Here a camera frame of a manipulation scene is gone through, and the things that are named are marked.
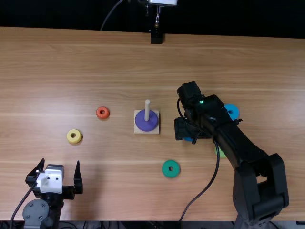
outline wooden table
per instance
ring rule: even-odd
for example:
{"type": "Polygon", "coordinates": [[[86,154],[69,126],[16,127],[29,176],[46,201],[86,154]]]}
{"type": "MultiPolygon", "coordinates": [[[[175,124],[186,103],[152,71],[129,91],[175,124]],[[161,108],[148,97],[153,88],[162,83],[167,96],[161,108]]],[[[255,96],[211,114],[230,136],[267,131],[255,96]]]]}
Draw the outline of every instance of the wooden table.
{"type": "MultiPolygon", "coordinates": [[[[150,45],[145,33],[26,28],[0,28],[0,219],[10,219],[27,173],[45,158],[65,166],[66,185],[81,162],[84,194],[65,201],[62,220],[178,220],[216,163],[211,140],[175,141],[176,90],[191,80],[237,105],[242,131],[283,158],[290,205],[275,220],[304,220],[304,40],[167,34],[150,45]],[[160,135],[133,133],[145,99],[160,111],[160,135]],[[108,120],[97,119],[99,106],[108,120]],[[66,139],[73,128],[83,133],[78,146],[66,139]],[[175,179],[161,172],[168,159],[181,165],[175,179]]],[[[221,159],[184,220],[235,220],[233,175],[221,159]]]]}

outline plastic ring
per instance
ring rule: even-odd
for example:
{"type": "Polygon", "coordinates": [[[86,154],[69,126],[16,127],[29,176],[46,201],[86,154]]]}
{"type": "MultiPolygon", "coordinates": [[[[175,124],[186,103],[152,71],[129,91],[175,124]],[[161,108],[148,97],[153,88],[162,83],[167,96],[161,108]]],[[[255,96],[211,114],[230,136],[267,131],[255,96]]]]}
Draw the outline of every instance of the plastic ring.
{"type": "Polygon", "coordinates": [[[96,116],[100,119],[106,119],[110,115],[110,111],[107,107],[101,106],[96,110],[96,116]]]}
{"type": "Polygon", "coordinates": [[[232,120],[235,120],[239,117],[238,107],[234,104],[226,104],[224,107],[227,109],[229,116],[232,120]]]}
{"type": "Polygon", "coordinates": [[[219,157],[220,158],[226,158],[226,155],[224,154],[223,150],[220,147],[218,147],[218,148],[219,148],[219,157]]]}
{"type": "Polygon", "coordinates": [[[164,162],[162,172],[168,178],[175,178],[180,173],[180,166],[176,161],[168,160],[164,162]]]}
{"type": "Polygon", "coordinates": [[[67,133],[67,140],[71,144],[77,144],[81,141],[82,139],[82,134],[79,130],[77,129],[72,129],[69,130],[67,133]]]}

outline blue ring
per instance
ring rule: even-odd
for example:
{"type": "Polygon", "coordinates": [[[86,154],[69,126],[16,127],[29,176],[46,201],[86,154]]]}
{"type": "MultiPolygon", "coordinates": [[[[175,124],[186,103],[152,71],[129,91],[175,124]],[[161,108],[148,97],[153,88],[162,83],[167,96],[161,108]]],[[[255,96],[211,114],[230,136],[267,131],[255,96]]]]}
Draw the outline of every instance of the blue ring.
{"type": "Polygon", "coordinates": [[[227,109],[228,114],[232,120],[235,120],[239,117],[239,109],[234,104],[226,104],[224,107],[227,109]]]}

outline black mount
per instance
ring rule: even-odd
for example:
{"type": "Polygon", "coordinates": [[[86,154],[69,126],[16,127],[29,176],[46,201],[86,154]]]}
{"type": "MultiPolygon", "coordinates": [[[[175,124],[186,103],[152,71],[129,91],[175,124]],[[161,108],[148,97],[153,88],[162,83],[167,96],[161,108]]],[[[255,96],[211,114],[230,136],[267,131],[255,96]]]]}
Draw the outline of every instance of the black mount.
{"type": "MultiPolygon", "coordinates": [[[[31,187],[36,183],[38,175],[43,173],[44,167],[44,158],[38,163],[38,165],[27,175],[25,182],[31,187]]],[[[41,229],[56,229],[58,227],[59,219],[61,216],[61,209],[63,207],[64,199],[74,199],[75,194],[83,193],[83,185],[81,178],[80,162],[77,161],[75,173],[74,173],[74,186],[62,186],[62,193],[41,193],[40,188],[35,187],[33,193],[36,198],[40,198],[45,201],[49,206],[49,212],[46,218],[39,219],[41,223],[41,229]]],[[[35,211],[36,206],[31,204],[31,206],[26,206],[27,209],[30,209],[29,212],[35,211]]],[[[25,218],[25,228],[26,229],[37,229],[37,221],[33,222],[32,218],[25,218]]]]}
{"type": "Polygon", "coordinates": [[[177,90],[185,109],[174,121],[176,140],[213,138],[235,170],[233,202],[238,212],[234,229],[264,229],[289,204],[285,167],[278,154],[268,155],[254,145],[232,121],[223,102],[205,97],[195,81],[177,90]],[[257,183],[257,176],[266,181],[257,183]]]}
{"type": "Polygon", "coordinates": [[[165,34],[163,33],[161,18],[162,7],[159,5],[150,5],[152,8],[151,21],[151,44],[162,44],[164,42],[165,34]]]}

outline black cable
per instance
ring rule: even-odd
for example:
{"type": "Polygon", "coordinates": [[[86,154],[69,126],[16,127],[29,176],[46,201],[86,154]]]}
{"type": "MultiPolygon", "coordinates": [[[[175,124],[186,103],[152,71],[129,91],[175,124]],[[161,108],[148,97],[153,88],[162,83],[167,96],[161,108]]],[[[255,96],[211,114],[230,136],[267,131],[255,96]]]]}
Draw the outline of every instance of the black cable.
{"type": "Polygon", "coordinates": [[[16,207],[13,215],[11,216],[11,219],[10,219],[10,229],[13,228],[13,222],[14,222],[14,218],[15,218],[15,215],[17,214],[18,210],[20,209],[21,205],[23,204],[23,202],[25,201],[25,199],[29,196],[29,194],[33,191],[33,189],[35,188],[35,186],[37,185],[37,183],[35,182],[31,187],[30,189],[28,190],[28,192],[25,194],[25,196],[22,198],[22,200],[20,201],[20,203],[18,204],[18,206],[16,207]]]}
{"type": "Polygon", "coordinates": [[[179,219],[179,222],[182,221],[187,209],[190,207],[190,205],[192,203],[194,203],[203,193],[205,193],[208,188],[212,185],[212,183],[214,182],[215,178],[216,178],[216,175],[217,175],[217,172],[218,172],[218,168],[219,168],[219,158],[220,158],[220,153],[219,153],[219,147],[218,147],[218,143],[214,140],[214,144],[215,144],[215,147],[216,147],[216,152],[217,152],[217,161],[216,161],[216,168],[215,168],[215,171],[214,171],[214,174],[212,176],[212,179],[210,180],[210,182],[208,183],[208,185],[197,195],[195,196],[189,203],[188,205],[185,207],[180,219],[179,219]]]}
{"type": "Polygon", "coordinates": [[[120,5],[120,4],[122,3],[122,1],[124,1],[124,0],[119,0],[119,1],[114,5],[114,7],[109,11],[109,13],[107,14],[107,16],[106,16],[106,18],[104,19],[103,24],[102,24],[102,26],[101,26],[101,28],[100,28],[101,31],[103,30],[103,27],[104,27],[106,21],[108,20],[108,18],[110,17],[110,15],[112,14],[112,12],[115,10],[115,8],[116,8],[118,5],[120,5]]]}
{"type": "Polygon", "coordinates": [[[60,223],[67,223],[67,224],[70,224],[70,225],[74,226],[75,229],[77,229],[77,226],[75,226],[75,224],[73,224],[73,223],[70,223],[70,222],[67,222],[67,221],[61,221],[60,223]]]}
{"type": "Polygon", "coordinates": [[[179,113],[179,115],[180,115],[181,118],[185,119],[185,117],[182,115],[182,113],[181,113],[181,111],[180,111],[179,102],[180,102],[180,99],[177,100],[177,110],[178,110],[178,113],[179,113]]]}
{"type": "Polygon", "coordinates": [[[273,223],[273,222],[271,222],[271,221],[270,221],[270,223],[271,223],[273,226],[275,226],[276,229],[280,229],[278,226],[275,225],[275,223],[273,223]]]}
{"type": "Polygon", "coordinates": [[[105,226],[104,226],[104,221],[100,221],[100,224],[101,224],[101,229],[106,229],[105,226]]]}

